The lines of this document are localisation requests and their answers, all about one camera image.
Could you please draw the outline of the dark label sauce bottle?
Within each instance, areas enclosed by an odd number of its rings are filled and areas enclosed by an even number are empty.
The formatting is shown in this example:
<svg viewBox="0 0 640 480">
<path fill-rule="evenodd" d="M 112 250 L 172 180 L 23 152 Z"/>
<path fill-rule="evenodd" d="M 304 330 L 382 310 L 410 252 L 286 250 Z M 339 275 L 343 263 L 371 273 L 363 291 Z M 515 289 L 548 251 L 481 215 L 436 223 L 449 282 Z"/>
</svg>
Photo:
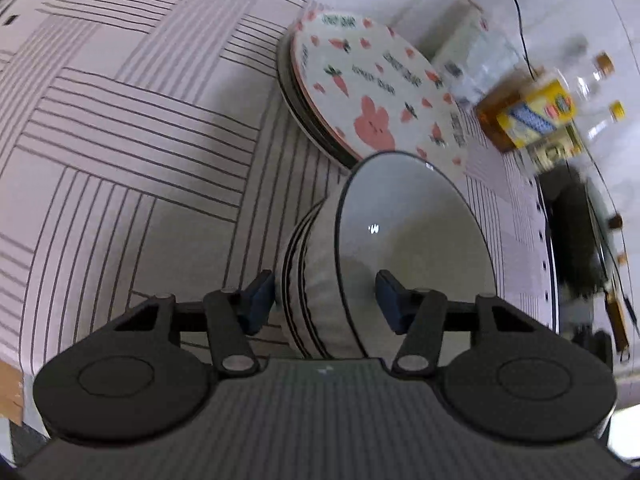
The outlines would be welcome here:
<svg viewBox="0 0 640 480">
<path fill-rule="evenodd" d="M 584 144 L 575 125 L 568 124 L 530 144 L 525 150 L 523 162 L 527 171 L 536 176 L 582 154 L 583 150 Z"/>
</svg>

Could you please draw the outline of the white sun plate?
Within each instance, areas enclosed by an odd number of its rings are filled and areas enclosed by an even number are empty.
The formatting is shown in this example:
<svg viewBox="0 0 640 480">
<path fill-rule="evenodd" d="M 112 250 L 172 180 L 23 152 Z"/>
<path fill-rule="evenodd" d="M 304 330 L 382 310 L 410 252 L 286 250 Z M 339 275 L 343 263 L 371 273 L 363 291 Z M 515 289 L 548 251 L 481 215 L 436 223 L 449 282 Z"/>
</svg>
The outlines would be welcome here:
<svg viewBox="0 0 640 480">
<path fill-rule="evenodd" d="M 356 157 L 349 154 L 329 135 L 326 127 L 311 113 L 302 90 L 298 88 L 291 62 L 292 36 L 292 30 L 288 29 L 277 45 L 277 75 L 283 99 L 300 130 L 306 134 L 316 148 L 335 165 L 346 171 L 352 170 L 357 165 Z"/>
</svg>

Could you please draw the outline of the yellow label oil bottle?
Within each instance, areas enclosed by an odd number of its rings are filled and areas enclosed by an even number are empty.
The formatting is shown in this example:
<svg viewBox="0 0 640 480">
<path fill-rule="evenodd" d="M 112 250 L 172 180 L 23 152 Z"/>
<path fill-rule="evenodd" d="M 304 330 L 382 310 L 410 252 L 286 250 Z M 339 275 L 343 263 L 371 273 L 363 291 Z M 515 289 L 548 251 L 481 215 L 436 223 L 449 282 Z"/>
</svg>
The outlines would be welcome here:
<svg viewBox="0 0 640 480">
<path fill-rule="evenodd" d="M 507 153 L 566 126 L 577 115 L 577 105 L 559 70 L 543 70 L 536 80 L 517 70 L 480 101 L 475 113 L 491 143 Z"/>
</svg>

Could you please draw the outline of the white plastic salt bag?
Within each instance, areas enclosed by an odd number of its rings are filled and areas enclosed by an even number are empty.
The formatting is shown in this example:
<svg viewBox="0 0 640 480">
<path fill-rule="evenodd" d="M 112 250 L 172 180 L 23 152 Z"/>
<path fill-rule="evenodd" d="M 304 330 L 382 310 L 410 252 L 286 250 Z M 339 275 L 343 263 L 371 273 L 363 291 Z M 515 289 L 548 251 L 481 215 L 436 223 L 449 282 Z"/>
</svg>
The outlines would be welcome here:
<svg viewBox="0 0 640 480">
<path fill-rule="evenodd" d="M 521 55 L 501 29 L 474 6 L 456 3 L 438 24 L 442 42 L 431 63 L 462 107 L 476 107 L 520 64 Z"/>
</svg>

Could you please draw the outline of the pink rabbit carrot plate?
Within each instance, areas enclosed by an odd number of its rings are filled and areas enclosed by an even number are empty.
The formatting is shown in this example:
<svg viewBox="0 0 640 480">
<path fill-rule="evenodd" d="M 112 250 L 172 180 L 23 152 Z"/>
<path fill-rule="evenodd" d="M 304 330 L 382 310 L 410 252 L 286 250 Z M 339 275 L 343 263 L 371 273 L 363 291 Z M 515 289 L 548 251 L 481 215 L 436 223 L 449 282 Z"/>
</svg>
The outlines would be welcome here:
<svg viewBox="0 0 640 480">
<path fill-rule="evenodd" d="M 294 27 L 297 88 L 330 141 L 354 159 L 404 151 L 453 181 L 468 161 L 454 97 L 431 63 L 386 25 L 338 11 L 310 11 Z"/>
</svg>

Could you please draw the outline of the white bowl dark rim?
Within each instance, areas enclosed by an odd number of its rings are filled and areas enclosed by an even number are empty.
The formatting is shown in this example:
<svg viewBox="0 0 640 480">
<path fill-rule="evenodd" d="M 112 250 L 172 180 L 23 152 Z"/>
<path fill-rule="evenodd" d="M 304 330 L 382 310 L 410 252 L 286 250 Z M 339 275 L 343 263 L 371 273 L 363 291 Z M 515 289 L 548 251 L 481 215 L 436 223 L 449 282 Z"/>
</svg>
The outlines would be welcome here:
<svg viewBox="0 0 640 480">
<path fill-rule="evenodd" d="M 472 209 L 441 171 L 409 153 L 363 159 L 282 246 L 278 307 L 293 350 L 304 359 L 390 362 L 404 338 L 376 302 L 382 270 L 454 301 L 498 290 Z"/>
</svg>

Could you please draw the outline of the clear bottle orange cap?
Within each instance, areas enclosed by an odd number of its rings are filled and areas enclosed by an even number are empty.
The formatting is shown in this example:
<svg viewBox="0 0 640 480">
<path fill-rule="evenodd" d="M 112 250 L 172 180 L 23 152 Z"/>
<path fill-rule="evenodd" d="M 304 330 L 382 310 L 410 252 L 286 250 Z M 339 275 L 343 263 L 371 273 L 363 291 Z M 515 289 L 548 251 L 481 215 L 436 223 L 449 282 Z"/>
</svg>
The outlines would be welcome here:
<svg viewBox="0 0 640 480">
<path fill-rule="evenodd" d="M 582 105 L 594 99 L 614 73 L 614 64 L 606 52 L 598 53 L 594 58 L 576 68 L 568 78 L 570 96 L 576 105 Z"/>
</svg>

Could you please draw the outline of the striped patterned table mat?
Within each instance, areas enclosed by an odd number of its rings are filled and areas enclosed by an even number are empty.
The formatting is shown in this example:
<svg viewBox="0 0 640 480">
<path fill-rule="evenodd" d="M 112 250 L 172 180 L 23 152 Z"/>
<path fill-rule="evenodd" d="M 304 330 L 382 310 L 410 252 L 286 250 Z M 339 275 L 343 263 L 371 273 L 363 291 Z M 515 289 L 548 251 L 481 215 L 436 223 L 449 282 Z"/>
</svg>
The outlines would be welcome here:
<svg viewBox="0 0 640 480">
<path fill-rule="evenodd" d="M 347 176 L 300 130 L 280 38 L 318 0 L 1 0 L 1 359 L 137 302 L 248 284 Z"/>
</svg>

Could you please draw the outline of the clear bottle yellow cap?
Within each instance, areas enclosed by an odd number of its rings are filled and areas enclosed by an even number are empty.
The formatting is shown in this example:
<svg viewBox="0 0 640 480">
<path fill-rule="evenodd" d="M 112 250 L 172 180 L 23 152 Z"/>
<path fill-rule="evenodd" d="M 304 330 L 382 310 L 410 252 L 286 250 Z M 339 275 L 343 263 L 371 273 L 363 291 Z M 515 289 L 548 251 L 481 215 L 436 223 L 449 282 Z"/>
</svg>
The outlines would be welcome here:
<svg viewBox="0 0 640 480">
<path fill-rule="evenodd" d="M 622 102 L 614 101 L 607 108 L 592 110 L 582 116 L 580 133 L 582 138 L 591 143 L 606 128 L 621 122 L 626 117 Z"/>
</svg>

